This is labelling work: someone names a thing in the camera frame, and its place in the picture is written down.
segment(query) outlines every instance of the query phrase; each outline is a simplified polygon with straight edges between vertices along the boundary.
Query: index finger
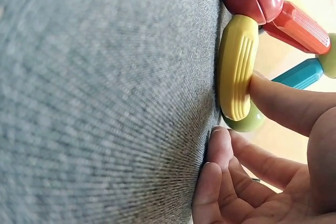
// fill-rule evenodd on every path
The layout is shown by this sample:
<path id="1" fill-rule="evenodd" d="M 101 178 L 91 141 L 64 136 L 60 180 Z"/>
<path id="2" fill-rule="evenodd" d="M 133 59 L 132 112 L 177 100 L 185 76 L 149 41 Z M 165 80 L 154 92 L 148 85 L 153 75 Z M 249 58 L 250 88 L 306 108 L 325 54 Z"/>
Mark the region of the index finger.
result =
<path id="1" fill-rule="evenodd" d="M 305 136 L 324 112 L 336 106 L 336 93 L 298 90 L 256 74 L 249 92 L 266 117 Z"/>

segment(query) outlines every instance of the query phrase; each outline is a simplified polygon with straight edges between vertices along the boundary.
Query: hand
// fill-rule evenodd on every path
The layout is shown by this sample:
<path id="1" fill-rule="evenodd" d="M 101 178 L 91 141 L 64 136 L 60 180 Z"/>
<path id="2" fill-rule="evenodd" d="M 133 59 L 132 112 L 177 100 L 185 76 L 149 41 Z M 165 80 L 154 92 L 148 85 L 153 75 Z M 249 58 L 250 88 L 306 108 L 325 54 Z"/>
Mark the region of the hand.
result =
<path id="1" fill-rule="evenodd" d="M 336 93 L 253 76 L 250 94 L 267 117 L 309 137 L 308 165 L 275 157 L 216 127 L 196 186 L 194 224 L 336 223 Z M 253 181 L 242 165 L 282 193 Z"/>

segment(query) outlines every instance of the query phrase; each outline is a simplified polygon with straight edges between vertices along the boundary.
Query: knit fabric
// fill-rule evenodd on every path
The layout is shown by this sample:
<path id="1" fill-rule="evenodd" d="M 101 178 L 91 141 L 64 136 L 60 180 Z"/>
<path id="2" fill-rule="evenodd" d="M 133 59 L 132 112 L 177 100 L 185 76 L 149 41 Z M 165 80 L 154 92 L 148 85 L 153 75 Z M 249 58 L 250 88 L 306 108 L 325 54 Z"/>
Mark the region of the knit fabric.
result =
<path id="1" fill-rule="evenodd" d="M 0 0 L 0 223 L 188 222 L 221 8 Z"/>

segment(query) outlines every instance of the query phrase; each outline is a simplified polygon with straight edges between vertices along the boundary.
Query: light green ball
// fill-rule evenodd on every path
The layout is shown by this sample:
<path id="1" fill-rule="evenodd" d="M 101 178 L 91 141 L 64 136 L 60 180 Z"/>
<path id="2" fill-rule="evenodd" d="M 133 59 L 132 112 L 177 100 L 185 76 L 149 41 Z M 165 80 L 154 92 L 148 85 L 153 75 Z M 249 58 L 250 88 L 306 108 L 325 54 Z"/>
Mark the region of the light green ball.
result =
<path id="1" fill-rule="evenodd" d="M 225 123 L 237 132 L 250 132 L 258 129 L 265 121 L 264 114 L 251 102 L 250 111 L 244 119 L 235 122 L 223 116 Z"/>
<path id="2" fill-rule="evenodd" d="M 336 34 L 329 34 L 331 49 L 325 55 L 317 55 L 325 76 L 335 79 L 336 78 Z"/>

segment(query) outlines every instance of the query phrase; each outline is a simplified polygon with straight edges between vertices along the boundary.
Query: ridged yellow piece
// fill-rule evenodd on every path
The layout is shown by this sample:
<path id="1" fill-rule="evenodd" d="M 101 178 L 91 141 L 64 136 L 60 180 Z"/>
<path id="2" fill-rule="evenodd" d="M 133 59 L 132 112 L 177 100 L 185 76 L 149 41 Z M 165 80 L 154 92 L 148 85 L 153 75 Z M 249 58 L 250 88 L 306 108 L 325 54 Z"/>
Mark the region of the ridged yellow piece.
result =
<path id="1" fill-rule="evenodd" d="M 220 43 L 220 107 L 227 118 L 239 121 L 248 115 L 251 106 L 248 85 L 259 45 L 257 22 L 243 15 L 235 15 L 225 27 Z"/>

